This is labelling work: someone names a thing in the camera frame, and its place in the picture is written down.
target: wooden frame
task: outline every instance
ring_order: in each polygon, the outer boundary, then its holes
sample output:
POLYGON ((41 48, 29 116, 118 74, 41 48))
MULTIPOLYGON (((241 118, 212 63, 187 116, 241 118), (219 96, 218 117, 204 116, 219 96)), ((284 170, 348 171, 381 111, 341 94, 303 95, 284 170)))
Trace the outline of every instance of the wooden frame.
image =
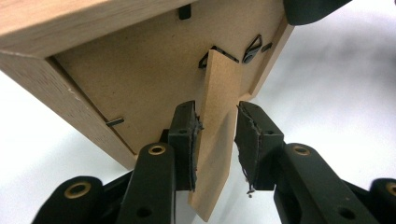
MULTIPOLYGON (((89 97, 51 57, 191 2, 194 1, 5 1, 0 8, 0 69, 104 152, 132 169, 132 150, 105 125, 104 117, 89 97)), ((263 72, 242 100, 257 94, 291 30, 283 19, 273 39, 274 46, 262 62, 263 72)))

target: white background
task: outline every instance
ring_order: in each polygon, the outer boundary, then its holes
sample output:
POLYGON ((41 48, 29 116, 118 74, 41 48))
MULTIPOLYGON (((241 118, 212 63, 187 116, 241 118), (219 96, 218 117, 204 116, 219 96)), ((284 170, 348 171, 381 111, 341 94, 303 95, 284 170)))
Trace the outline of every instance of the white background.
MULTIPOLYGON (((341 178, 364 189, 376 178, 396 178, 394 2, 355 0, 296 27, 253 103, 287 143, 315 148, 341 178)), ((0 223, 30 223, 69 178, 108 183, 127 172, 3 74, 0 105, 0 223)), ((279 223, 273 192, 249 199, 247 190, 235 148, 209 223, 279 223)), ((186 200, 186 192, 177 194, 177 222, 203 223, 186 200)))

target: cardboard strip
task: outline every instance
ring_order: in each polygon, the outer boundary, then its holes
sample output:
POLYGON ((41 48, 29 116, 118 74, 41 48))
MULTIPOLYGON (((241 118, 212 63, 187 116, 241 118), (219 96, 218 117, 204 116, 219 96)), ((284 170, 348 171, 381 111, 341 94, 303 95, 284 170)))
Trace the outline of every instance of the cardboard strip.
POLYGON ((210 50, 197 145, 197 181, 189 204, 208 221, 230 172, 241 64, 210 50))

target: white surface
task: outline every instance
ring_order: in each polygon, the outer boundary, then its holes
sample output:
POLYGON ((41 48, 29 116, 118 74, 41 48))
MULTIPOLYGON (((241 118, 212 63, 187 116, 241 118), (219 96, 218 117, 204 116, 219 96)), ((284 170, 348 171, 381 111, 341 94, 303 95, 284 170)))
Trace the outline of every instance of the white surface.
MULTIPOLYGON (((253 103, 286 136, 315 148, 341 178, 368 189, 396 178, 396 6, 355 0, 296 27, 253 103)), ((30 223, 66 179, 126 172, 8 77, 0 75, 0 223, 30 223)), ((246 195, 233 151, 209 223, 279 223, 273 192, 246 195)), ((177 223, 203 223, 177 194, 177 223)))

